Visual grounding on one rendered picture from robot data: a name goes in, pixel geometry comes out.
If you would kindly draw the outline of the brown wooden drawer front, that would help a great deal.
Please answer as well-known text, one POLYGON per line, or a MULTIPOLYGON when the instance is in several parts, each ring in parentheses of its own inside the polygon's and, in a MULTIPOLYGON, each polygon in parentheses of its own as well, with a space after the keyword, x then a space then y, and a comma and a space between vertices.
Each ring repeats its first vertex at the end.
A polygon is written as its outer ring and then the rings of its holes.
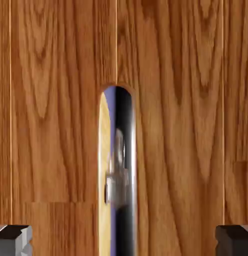
POLYGON ((100 94, 136 112, 139 256, 214 256, 248 224, 248 0, 0 0, 0 224, 34 256, 109 250, 100 94))

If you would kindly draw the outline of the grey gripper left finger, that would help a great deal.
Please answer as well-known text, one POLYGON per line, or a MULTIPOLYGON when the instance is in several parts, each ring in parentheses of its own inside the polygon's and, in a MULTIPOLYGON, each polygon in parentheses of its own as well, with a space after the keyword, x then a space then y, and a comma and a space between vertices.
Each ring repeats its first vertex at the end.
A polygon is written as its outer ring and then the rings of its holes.
POLYGON ((0 256, 33 256, 31 225, 0 225, 0 256))

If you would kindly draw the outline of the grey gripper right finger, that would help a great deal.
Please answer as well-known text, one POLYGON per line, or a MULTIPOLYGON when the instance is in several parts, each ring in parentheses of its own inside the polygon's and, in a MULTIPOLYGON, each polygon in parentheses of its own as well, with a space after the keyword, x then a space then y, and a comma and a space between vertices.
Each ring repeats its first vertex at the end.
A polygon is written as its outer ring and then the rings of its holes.
POLYGON ((248 224, 218 225, 215 256, 248 256, 248 224))

